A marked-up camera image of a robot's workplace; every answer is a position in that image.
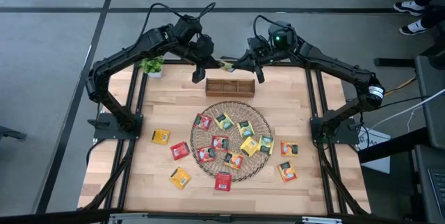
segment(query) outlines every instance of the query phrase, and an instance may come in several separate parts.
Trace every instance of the potted plant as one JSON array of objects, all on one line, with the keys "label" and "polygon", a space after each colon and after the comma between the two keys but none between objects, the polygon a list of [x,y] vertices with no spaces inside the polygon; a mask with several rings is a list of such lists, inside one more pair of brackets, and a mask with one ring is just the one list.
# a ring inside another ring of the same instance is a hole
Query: potted plant
[{"label": "potted plant", "polygon": [[140,63],[143,68],[144,73],[147,73],[151,78],[161,78],[162,77],[162,64],[164,63],[163,56],[158,56],[153,59],[144,59]]}]

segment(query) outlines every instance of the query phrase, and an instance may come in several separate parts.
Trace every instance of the sneaker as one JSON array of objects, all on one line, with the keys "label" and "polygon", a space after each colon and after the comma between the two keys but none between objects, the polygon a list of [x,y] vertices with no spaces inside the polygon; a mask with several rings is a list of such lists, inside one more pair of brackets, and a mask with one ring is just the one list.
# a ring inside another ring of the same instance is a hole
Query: sneaker
[{"label": "sneaker", "polygon": [[412,16],[421,16],[425,12],[425,6],[419,6],[415,1],[396,2],[394,9],[401,13],[409,13]]},{"label": "sneaker", "polygon": [[427,29],[422,27],[422,25],[420,24],[420,20],[418,20],[417,22],[413,22],[407,26],[402,26],[398,29],[398,31],[403,35],[411,36],[418,33],[425,33]]}]

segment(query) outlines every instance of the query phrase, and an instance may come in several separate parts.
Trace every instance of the black pants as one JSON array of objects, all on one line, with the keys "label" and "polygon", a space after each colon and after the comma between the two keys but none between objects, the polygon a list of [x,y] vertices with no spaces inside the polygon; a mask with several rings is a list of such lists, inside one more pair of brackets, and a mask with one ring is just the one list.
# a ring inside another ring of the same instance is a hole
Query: black pants
[{"label": "black pants", "polygon": [[[416,0],[417,5],[419,6],[426,6],[430,3],[432,0]],[[423,16],[421,20],[422,27],[429,29],[431,27],[434,27],[441,21],[445,19],[445,10],[436,10],[432,12],[428,12]]]}]

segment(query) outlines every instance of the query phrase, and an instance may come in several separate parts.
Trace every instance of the round woven basket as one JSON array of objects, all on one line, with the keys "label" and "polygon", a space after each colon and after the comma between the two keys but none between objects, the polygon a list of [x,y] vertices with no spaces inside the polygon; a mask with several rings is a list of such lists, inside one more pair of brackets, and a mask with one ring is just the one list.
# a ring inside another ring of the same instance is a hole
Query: round woven basket
[{"label": "round woven basket", "polygon": [[[256,109],[242,102],[220,102],[202,112],[203,115],[212,117],[212,121],[215,121],[215,118],[223,113],[226,113],[230,117],[234,122],[234,126],[228,130],[222,130],[215,122],[212,122],[208,131],[192,128],[190,137],[191,152],[200,168],[210,176],[215,177],[217,172],[227,172],[232,174],[233,182],[240,182],[258,173],[267,162],[268,155],[263,152],[255,152],[253,156],[249,157],[242,153],[240,146],[245,139],[241,138],[236,123],[249,120],[255,132],[253,139],[256,141],[259,140],[260,135],[272,136],[272,131],[264,117]],[[229,137],[229,151],[243,155],[241,169],[237,170],[224,165],[223,160],[226,151],[220,150],[216,151],[215,161],[198,162],[197,149],[211,145],[212,136]]]}]

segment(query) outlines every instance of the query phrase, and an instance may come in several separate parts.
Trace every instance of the wooden tabletop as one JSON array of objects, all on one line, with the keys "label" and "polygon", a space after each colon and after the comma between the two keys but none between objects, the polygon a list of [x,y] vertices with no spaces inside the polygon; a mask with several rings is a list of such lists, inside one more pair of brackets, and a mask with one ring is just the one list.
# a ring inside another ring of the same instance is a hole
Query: wooden tabletop
[{"label": "wooden tabletop", "polygon": [[[206,97],[202,81],[191,81],[195,67],[164,65],[161,79],[147,82],[142,114],[143,132],[136,143],[131,175],[127,188],[125,210],[174,211],[232,214],[326,214],[323,184],[316,148],[312,145],[309,128],[311,109],[305,71],[296,67],[265,67],[263,84],[256,83],[253,98]],[[127,97],[132,68],[113,75],[110,91],[121,104]],[[140,84],[136,86],[135,98]],[[255,74],[237,70],[207,70],[207,78],[256,79]],[[318,88],[313,73],[314,90]],[[341,82],[323,74],[327,103],[330,109],[345,104]],[[192,155],[174,161],[170,146],[186,141],[197,113],[208,106],[226,100],[237,100],[255,107],[267,120],[275,138],[275,148],[266,165],[253,177],[232,182],[230,192],[214,190],[215,179],[196,164]],[[318,113],[322,115],[318,101]],[[154,129],[171,131],[168,145],[151,142]],[[281,157],[280,141],[299,142],[299,157]],[[91,153],[85,181],[79,198],[79,207],[88,204],[105,184],[111,171],[116,140],[104,141]],[[369,211],[359,159],[347,145],[336,145],[341,178],[346,188],[360,205]],[[277,165],[291,161],[298,178],[284,183]],[[181,166],[191,175],[184,190],[169,181],[169,176]],[[339,211],[337,193],[330,182],[334,209]],[[113,194],[117,204],[120,181]]]}]

